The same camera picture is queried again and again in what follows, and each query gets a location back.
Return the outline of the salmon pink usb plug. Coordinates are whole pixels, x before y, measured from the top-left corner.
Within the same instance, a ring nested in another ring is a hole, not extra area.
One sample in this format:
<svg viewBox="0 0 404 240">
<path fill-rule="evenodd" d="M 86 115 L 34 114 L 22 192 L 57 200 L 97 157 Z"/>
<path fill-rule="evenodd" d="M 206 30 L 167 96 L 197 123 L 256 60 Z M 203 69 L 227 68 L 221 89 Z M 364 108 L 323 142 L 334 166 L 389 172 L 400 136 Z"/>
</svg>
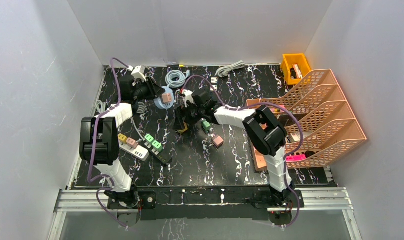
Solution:
<svg viewBox="0 0 404 240">
<path fill-rule="evenodd" d="M 163 93 L 161 95 L 161 102 L 164 105 L 170 104 L 173 101 L 173 97 L 171 93 Z"/>
</svg>

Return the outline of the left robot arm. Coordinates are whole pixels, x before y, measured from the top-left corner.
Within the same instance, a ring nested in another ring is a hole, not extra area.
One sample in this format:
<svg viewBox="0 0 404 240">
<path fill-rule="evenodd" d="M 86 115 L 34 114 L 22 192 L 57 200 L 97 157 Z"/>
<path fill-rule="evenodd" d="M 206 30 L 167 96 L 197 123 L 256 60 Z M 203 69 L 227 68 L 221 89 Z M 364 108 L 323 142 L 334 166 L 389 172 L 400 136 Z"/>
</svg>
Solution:
<svg viewBox="0 0 404 240">
<path fill-rule="evenodd" d="M 118 137 L 117 129 L 133 118 L 132 107 L 139 101 L 150 101 L 161 96 L 165 90 L 151 78 L 126 75 L 116 80 L 117 103 L 95 117 L 85 117 L 81 121 L 79 155 L 90 164 L 88 182 L 96 168 L 101 176 L 110 180 L 110 190 L 121 193 L 120 202 L 127 208 L 137 206 L 139 194 L 131 190 L 132 179 L 119 160 L 120 146 L 138 159 L 146 160 L 149 150 L 139 144 L 127 143 L 126 137 Z"/>
</svg>

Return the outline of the black short power strip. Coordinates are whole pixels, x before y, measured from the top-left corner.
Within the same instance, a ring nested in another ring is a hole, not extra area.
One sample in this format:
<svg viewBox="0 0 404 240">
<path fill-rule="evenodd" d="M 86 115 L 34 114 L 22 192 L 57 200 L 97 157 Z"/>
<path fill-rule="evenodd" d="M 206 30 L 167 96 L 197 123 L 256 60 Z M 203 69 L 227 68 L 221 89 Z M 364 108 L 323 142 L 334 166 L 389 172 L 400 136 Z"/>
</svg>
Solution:
<svg viewBox="0 0 404 240">
<path fill-rule="evenodd" d="M 211 83 L 210 91 L 211 92 L 216 92 L 218 90 L 218 85 L 217 85 L 218 77 L 211 77 L 210 78 L 210 83 Z"/>
</svg>

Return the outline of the round light blue socket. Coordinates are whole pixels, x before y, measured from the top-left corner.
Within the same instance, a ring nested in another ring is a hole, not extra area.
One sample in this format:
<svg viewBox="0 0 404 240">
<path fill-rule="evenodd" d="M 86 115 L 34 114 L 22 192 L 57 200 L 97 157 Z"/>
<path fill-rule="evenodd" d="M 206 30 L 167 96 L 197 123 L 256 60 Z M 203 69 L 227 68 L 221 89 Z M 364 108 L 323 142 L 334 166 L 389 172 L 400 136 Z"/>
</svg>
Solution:
<svg viewBox="0 0 404 240">
<path fill-rule="evenodd" d="M 165 92 L 158 98 L 155 98 L 153 102 L 157 108 L 167 110 L 172 108 L 174 105 L 174 93 L 173 90 L 168 86 L 162 86 L 162 88 L 165 90 Z"/>
</svg>

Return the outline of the white power strip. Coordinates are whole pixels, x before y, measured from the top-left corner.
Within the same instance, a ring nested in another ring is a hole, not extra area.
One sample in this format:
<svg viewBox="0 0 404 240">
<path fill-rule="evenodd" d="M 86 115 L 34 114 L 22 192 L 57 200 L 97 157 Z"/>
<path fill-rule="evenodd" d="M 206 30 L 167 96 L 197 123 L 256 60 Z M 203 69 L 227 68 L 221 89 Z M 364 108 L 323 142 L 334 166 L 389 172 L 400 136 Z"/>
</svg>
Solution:
<svg viewBox="0 0 404 240">
<path fill-rule="evenodd" d="M 140 146 L 139 144 L 137 148 L 130 148 L 125 143 L 121 143 L 120 141 L 118 142 L 121 150 L 131 154 L 133 157 L 141 161 L 146 161 L 147 158 L 149 157 L 149 151 L 146 148 Z"/>
</svg>

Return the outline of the mauve pink usb plug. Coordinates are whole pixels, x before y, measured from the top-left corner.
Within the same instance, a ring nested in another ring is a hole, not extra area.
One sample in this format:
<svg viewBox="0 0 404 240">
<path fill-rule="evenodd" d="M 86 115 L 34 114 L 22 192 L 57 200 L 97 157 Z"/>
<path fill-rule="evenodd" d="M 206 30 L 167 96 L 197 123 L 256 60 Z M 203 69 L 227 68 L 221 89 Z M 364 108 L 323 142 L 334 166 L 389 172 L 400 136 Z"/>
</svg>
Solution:
<svg viewBox="0 0 404 240">
<path fill-rule="evenodd" d="M 219 148 L 223 145 L 224 140 L 219 135 L 214 135 L 212 137 L 212 144 L 214 147 Z"/>
</svg>

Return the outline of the yellow usb plug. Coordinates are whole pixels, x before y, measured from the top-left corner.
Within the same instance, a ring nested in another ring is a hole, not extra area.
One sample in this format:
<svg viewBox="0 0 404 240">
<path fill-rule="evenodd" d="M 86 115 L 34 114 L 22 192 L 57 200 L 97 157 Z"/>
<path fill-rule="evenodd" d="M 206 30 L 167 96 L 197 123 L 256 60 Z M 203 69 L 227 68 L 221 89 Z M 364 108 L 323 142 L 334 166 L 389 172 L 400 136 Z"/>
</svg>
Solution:
<svg viewBox="0 0 404 240">
<path fill-rule="evenodd" d="M 188 130 L 188 125 L 186 123 L 184 123 L 184 127 L 180 130 L 177 130 L 177 132 L 179 134 L 183 134 L 184 132 L 186 132 Z"/>
</svg>

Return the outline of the green usb plug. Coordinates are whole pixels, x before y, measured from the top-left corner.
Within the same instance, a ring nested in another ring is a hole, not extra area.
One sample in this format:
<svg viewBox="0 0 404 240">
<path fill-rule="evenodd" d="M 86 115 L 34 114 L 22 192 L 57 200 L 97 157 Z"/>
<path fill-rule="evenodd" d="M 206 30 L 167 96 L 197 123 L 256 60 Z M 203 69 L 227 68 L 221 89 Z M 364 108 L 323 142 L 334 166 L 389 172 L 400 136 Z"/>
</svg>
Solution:
<svg viewBox="0 0 404 240">
<path fill-rule="evenodd" d="M 201 127 L 202 127 L 202 130 L 205 132 L 205 133 L 209 133 L 210 132 L 210 130 L 211 130 L 211 125 L 210 125 L 210 123 L 209 122 L 207 122 L 205 119 L 202 119 L 201 120 Z"/>
</svg>

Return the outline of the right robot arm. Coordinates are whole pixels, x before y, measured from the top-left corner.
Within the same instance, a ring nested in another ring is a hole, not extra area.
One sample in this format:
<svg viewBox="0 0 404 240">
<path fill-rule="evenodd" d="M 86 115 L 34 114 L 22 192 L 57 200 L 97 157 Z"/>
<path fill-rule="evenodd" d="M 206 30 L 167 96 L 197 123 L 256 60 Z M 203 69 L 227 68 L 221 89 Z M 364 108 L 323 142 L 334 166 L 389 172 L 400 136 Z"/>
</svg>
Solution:
<svg viewBox="0 0 404 240">
<path fill-rule="evenodd" d="M 201 120 L 245 130 L 252 146 L 265 160 L 269 186 L 274 190 L 271 193 L 272 203 L 284 207 L 290 202 L 291 194 L 286 188 L 290 186 L 291 178 L 285 169 L 284 157 L 287 133 L 268 107 L 232 109 L 227 105 L 221 106 L 202 89 L 195 92 L 181 90 L 179 95 L 183 103 L 174 110 L 175 131 L 184 131 Z"/>
</svg>

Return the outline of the black long power strip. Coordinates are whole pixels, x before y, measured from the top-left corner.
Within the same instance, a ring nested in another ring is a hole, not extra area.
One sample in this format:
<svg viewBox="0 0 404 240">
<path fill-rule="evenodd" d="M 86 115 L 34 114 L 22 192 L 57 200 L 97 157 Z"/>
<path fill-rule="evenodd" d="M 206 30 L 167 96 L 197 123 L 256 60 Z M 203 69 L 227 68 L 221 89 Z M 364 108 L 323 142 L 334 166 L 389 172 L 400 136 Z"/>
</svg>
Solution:
<svg viewBox="0 0 404 240">
<path fill-rule="evenodd" d="M 172 163 L 172 157 L 169 153 L 164 152 L 162 144 L 156 141 L 152 135 L 146 134 L 144 136 L 144 147 L 148 149 L 152 157 L 161 162 L 163 166 Z"/>
</svg>

